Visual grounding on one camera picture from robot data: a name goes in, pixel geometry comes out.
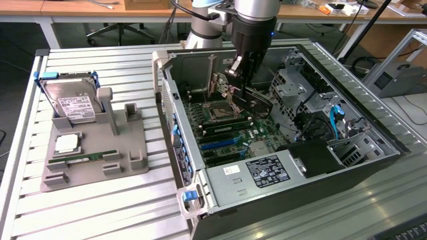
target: office chair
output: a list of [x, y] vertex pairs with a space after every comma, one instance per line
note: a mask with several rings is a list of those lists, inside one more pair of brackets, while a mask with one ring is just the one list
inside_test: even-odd
[[100, 30], [97, 30], [97, 31], [95, 31], [95, 32], [92, 32], [89, 34], [85, 33], [87, 43], [91, 46], [96, 46], [96, 41], [95, 41], [95, 39], [92, 39], [92, 37], [95, 37], [95, 36], [97, 36], [97, 35], [100, 35], [103, 33], [107, 33], [107, 32], [109, 32], [112, 30], [119, 29], [119, 46], [121, 46], [121, 36], [125, 34], [125, 30], [128, 30], [128, 31], [141, 35], [143, 37], [151, 39], [151, 44], [155, 44], [156, 43], [155, 37], [149, 33], [141, 31], [144, 29], [144, 24], [143, 23], [139, 24], [139, 28], [141, 30], [131, 27], [129, 26], [131, 24], [133, 24], [133, 23], [116, 23], [116, 24], [112, 24], [112, 25], [108, 25], [108, 23], [104, 23], [103, 24], [104, 27]]

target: aluminum table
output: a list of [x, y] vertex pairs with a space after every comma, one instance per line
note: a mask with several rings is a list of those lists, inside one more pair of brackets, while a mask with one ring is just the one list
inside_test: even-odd
[[[307, 39], [275, 40], [272, 44], [293, 42], [311, 44]], [[112, 107], [121, 109], [125, 103], [136, 103], [144, 119], [149, 172], [38, 192], [53, 111], [30, 77], [0, 187], [2, 240], [189, 239], [176, 201], [151, 68], [152, 51], [180, 48], [168, 44], [55, 49], [34, 58], [32, 74], [96, 70], [101, 86], [113, 91]], [[411, 146], [419, 148], [425, 138]], [[427, 212], [425, 148], [417, 152], [355, 188], [215, 239], [367, 239]]]

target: green circuit board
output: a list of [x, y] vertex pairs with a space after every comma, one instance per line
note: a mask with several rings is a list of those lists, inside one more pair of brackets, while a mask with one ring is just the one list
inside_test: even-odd
[[[279, 146], [289, 143], [269, 116], [264, 119], [244, 110], [236, 113], [225, 99], [187, 102], [184, 108], [208, 167], [273, 153]], [[224, 142], [228, 145], [209, 148]]]

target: gray carpet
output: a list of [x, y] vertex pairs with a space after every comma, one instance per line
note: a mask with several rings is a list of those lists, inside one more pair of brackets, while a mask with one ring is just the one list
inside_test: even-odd
[[[156, 39], [161, 35], [163, 23], [145, 23], [145, 31], [149, 32]], [[328, 32], [333, 27], [311, 27], [317, 32]], [[103, 28], [101, 23], [91, 23], [89, 28], [92, 31]], [[55, 29], [59, 35], [59, 39], [63, 48], [88, 48], [89, 46], [85, 38], [84, 28], [81, 23], [57, 23]], [[189, 30], [189, 25], [180, 25], [180, 31], [183, 29]], [[177, 43], [177, 27], [176, 24], [172, 27], [171, 43]], [[275, 39], [292, 39], [292, 38], [311, 38], [316, 39], [319, 43], [329, 51], [333, 49], [339, 38], [343, 33], [336, 30], [328, 32], [321, 36], [320, 33], [313, 32], [305, 24], [285, 24], [283, 27], [283, 33], [276, 33]], [[13, 139], [13, 133], [16, 129], [16, 123], [20, 114], [20, 106], [24, 99], [25, 87], [29, 80], [29, 74], [24, 70], [20, 70], [2, 61], [8, 61], [10, 64], [30, 70], [33, 57], [18, 50], [12, 44], [17, 45], [26, 52], [34, 53], [36, 49], [49, 48], [44, 38], [40, 26], [36, 23], [0, 23], [0, 73], [1, 73], [1, 88], [0, 88], [0, 130], [6, 132], [4, 142], [0, 146], [0, 155], [9, 151]], [[99, 47], [109, 47], [117, 45], [119, 32], [116, 30], [103, 34], [93, 38]], [[123, 36], [123, 45], [145, 45], [149, 44], [149, 40], [133, 32], [125, 31]], [[365, 56], [367, 52], [357, 48], [353, 52], [353, 57]], [[6, 163], [6, 157], [0, 158], [0, 170], [4, 169]]]

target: hard drive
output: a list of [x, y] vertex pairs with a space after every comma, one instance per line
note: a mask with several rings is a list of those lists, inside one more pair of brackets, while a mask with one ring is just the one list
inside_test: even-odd
[[56, 117], [67, 117], [72, 124], [96, 120], [104, 111], [97, 99], [97, 77], [91, 73], [59, 75], [45, 73], [37, 82], [55, 110]]

